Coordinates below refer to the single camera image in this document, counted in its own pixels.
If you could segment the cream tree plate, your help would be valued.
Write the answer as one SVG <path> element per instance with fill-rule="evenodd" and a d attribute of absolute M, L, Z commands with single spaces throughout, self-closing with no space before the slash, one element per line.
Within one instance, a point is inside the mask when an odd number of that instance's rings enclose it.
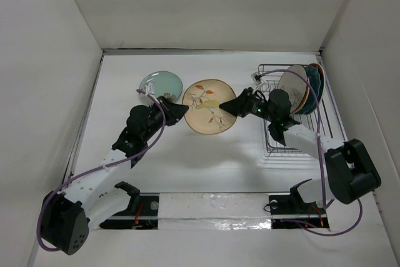
<path fill-rule="evenodd" d="M 289 101 L 291 102 L 290 113 L 294 113 L 296 108 L 300 105 L 307 86 L 307 84 L 301 78 L 293 74 L 292 71 L 300 75 L 303 79 L 307 78 L 304 66 L 295 64 L 289 67 L 279 80 L 277 88 L 285 90 L 285 92 L 288 93 Z"/>

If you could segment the dark teal scalloped plate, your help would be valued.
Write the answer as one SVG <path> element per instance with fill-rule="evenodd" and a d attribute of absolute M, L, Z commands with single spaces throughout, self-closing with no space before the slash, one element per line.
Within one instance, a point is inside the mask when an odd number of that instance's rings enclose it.
<path fill-rule="evenodd" d="M 322 79 L 318 67 L 310 64 L 306 66 L 305 69 L 313 92 L 309 92 L 309 96 L 307 97 L 304 106 L 296 113 L 300 115 L 311 114 L 316 109 L 318 99 L 315 99 L 314 95 L 318 97 L 322 89 Z"/>

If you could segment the woven bamboo plate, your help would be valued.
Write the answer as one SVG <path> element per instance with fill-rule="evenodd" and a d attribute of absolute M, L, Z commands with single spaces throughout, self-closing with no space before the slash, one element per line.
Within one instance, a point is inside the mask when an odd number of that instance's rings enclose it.
<path fill-rule="evenodd" d="M 306 86 L 305 95 L 304 95 L 304 97 L 303 97 L 303 99 L 302 99 L 300 105 L 299 105 L 299 106 L 296 108 L 296 110 L 294 111 L 294 114 L 300 114 L 301 110 L 304 109 L 304 107 L 306 106 L 306 102 L 307 102 L 308 97 L 309 97 L 309 94 L 310 94 L 310 87 L 309 87 L 309 85 L 310 85 L 311 66 L 310 66 L 310 65 L 306 66 L 306 67 L 305 67 L 305 70 L 306 70 L 306 75 L 307 75 L 306 80 L 307 80 L 308 85 Z"/>

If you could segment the light green flower plate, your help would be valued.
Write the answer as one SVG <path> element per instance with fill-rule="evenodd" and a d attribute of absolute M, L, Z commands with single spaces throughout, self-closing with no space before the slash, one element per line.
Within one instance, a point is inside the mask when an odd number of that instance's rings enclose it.
<path fill-rule="evenodd" d="M 181 78 L 169 71 L 156 71 L 155 73 L 147 75 L 141 81 L 139 89 L 144 91 L 144 85 L 150 81 L 154 83 L 155 94 L 153 94 L 153 96 L 155 98 L 163 96 L 168 101 L 175 102 L 179 99 L 183 91 L 183 82 Z"/>

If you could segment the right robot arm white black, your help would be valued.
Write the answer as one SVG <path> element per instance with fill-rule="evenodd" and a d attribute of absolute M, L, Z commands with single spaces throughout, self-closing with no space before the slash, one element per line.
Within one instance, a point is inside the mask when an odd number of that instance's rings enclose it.
<path fill-rule="evenodd" d="M 269 121 L 268 131 L 276 142 L 315 158 L 320 177 L 306 179 L 290 190 L 290 208 L 302 213 L 316 203 L 337 200 L 350 204 L 381 185 L 381 177 L 365 147 L 358 139 L 341 141 L 311 131 L 290 115 L 287 92 L 275 89 L 268 99 L 258 98 L 251 88 L 235 99 L 220 104 L 220 109 L 235 117 L 255 115 Z"/>

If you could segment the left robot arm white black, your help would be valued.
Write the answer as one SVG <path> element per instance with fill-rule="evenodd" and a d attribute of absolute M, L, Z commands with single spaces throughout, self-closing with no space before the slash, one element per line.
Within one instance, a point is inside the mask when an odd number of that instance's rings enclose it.
<path fill-rule="evenodd" d="M 76 253 L 94 223 L 89 210 L 113 188 L 127 192 L 117 201 L 124 214 L 139 209 L 138 189 L 123 179 L 158 142 L 165 127 L 178 123 L 189 109 L 163 96 L 150 99 L 151 106 L 140 104 L 130 110 L 126 126 L 100 166 L 70 178 L 44 197 L 36 225 L 36 238 L 43 250 Z"/>

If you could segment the beige bird plate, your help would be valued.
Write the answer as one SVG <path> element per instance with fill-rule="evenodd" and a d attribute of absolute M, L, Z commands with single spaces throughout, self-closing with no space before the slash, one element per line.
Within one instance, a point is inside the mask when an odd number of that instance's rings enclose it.
<path fill-rule="evenodd" d="M 219 105 L 236 98 L 228 83 L 219 79 L 203 79 L 190 85 L 182 97 L 189 106 L 184 115 L 187 125 L 195 132 L 214 135 L 227 131 L 236 117 L 219 108 Z"/>

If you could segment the red teal flower plate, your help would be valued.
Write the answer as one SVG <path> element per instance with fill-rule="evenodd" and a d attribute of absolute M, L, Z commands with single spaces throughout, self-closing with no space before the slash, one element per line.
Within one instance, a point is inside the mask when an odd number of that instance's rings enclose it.
<path fill-rule="evenodd" d="M 323 98 L 324 92 L 325 92 L 326 75 L 325 75 L 323 67 L 320 64 L 311 63 L 311 66 L 315 67 L 317 69 L 318 73 L 319 73 L 319 78 L 320 78 L 321 85 L 320 85 L 320 88 L 319 88 L 319 92 L 317 94 L 317 100 L 320 103 L 322 98 Z"/>

